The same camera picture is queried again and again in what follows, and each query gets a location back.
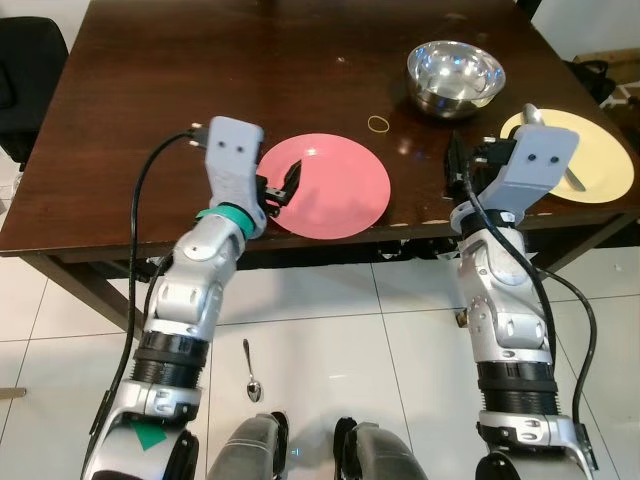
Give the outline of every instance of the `dark brown tabletop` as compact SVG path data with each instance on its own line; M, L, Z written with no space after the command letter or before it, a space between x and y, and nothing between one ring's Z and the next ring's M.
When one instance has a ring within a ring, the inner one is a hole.
M429 119L407 100L406 57L436 39L477 45L504 67L506 87L471 119ZM347 241L446 235L454 205L442 198L442 162L451 129L477 143L526 102L584 116L621 138L512 0L94 0L0 251L126 258L131 193L146 156L215 115L262 126L265 151L325 132L374 152L389 173L391 202L374 227ZM387 118L390 131L371 132L370 115ZM154 165L141 203L143 253L174 242L207 206L203 160L183 144ZM607 204L547 196L524 226L596 224L639 209L636 176ZM271 223L253 247L309 243Z

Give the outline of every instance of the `metal bowl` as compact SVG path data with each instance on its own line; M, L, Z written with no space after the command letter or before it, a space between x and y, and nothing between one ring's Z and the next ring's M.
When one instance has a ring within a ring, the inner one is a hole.
M407 58L407 86L418 107L441 118L462 118L487 105L506 77L498 61L466 43L439 40Z

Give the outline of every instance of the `pink plate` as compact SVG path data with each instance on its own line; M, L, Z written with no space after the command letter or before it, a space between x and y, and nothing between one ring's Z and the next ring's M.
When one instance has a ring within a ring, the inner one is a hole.
M279 188L302 159L300 186L274 221L303 237L330 240L373 225L389 203L391 185L380 160L359 143L312 133L289 138L267 152L258 174Z

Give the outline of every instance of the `black cable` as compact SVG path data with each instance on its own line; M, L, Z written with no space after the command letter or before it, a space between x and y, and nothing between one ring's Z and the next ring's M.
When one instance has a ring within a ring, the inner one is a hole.
M153 152L149 155L147 160L145 161L140 174L138 175L138 180L136 181L136 185L133 189L133 196L131 198L131 212L130 212L130 223L131 223L131 235L130 235L130 244L129 244L129 306L127 311L127 334L125 337L124 347L122 349L122 354L120 356L120 361L118 363L118 367L116 369L116 373L113 376L113 380L111 381L111 386L109 390L105 392L105 395L102 399L102 403L98 409L98 413L93 422L90 431L89 445L87 446L87 453L85 455L84 460L84 468L86 467L86 462L93 451L95 446L95 442L98 439L98 435L104 426L104 423L107 419L107 415L111 411L111 407L113 406L113 400L115 398L115 394L118 390L118 386L122 381L122 376L124 375L125 368L127 366L127 362L129 361L129 356L131 355L131 346L133 344L133 336L135 332L135 324L136 324L136 260L138 255L138 204L140 203L140 193L142 192L142 185L144 180L149 172L149 168L156 160L156 158L162 153L164 149L166 149L169 145L180 140L181 138L189 138L193 135L191 130L187 130L185 132L180 132L172 137L169 137L160 145L158 145Z
M144 299L144 310L142 311L142 318L144 318L145 320L149 317L149 304L151 303L151 294L153 293L153 289L156 286L158 278L164 275L169 268L171 260L173 260L172 253L169 253L166 257L162 257L162 260L160 260L160 263L158 263L156 271L153 273L151 280L149 280L149 289L147 290L147 295Z
M540 300L540 304L542 305L542 312L544 313L545 322L547 324L547 331L549 337L549 350L551 351L551 359L553 361L553 365L556 363L556 326L553 321L553 312L551 311L551 304L549 303L549 298L547 297L547 292L544 290L544 286L542 285L542 281L538 276L538 272L536 268L527 260L527 258L521 254L516 247L514 247L509 240L507 240L498 227L496 227L493 222L487 216L487 212L484 211L482 205L480 205L480 201L478 197L473 192L473 185L471 184L471 162L473 162L473 157L470 157L467 162L464 164L463 169L463 180L464 180L464 188L469 196L469 201L471 205L473 205L474 210L478 214L478 216L482 219L482 223L489 230L489 233L493 235L493 238L504 248L509 254L513 257L513 259L518 262L529 278L531 278L531 282L533 283L533 288L538 295L538 299Z
M538 268L538 271L550 278L553 278L556 282L561 283L571 290L573 294L578 297L578 300L582 302L582 306L586 310L587 317L589 318L589 346L587 347L587 353L584 356L584 361L582 362L582 368L580 368L580 374L576 381L576 388L573 391L573 400L571 402L571 416L573 417L573 423L579 424L582 390L584 388L584 383L587 380L587 375L589 374L589 368L591 367L591 362L593 361L593 356L596 352L596 343L598 341L598 325L596 324L596 316L593 313L593 309L591 308L591 304L589 303L589 300L587 300L587 297L585 297L578 288L571 284L571 282L565 280L559 275L556 275L555 273L543 270L542 268Z

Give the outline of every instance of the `spoon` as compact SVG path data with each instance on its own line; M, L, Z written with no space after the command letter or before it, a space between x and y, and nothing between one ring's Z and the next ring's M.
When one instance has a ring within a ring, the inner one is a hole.
M247 395L253 403L259 402L262 397L262 384L253 378L253 369L251 368L251 354L249 353L249 340L246 338L242 341L244 354L247 357L249 365L249 383L247 383Z
M533 125L544 125L544 120L542 119L542 112L538 110L534 105L527 103L523 110L522 116L524 117L524 123L530 123ZM564 172L564 178L566 178L567 183L574 190L578 190L579 192L585 192L587 189L584 184L576 177L576 174L571 171L569 167Z

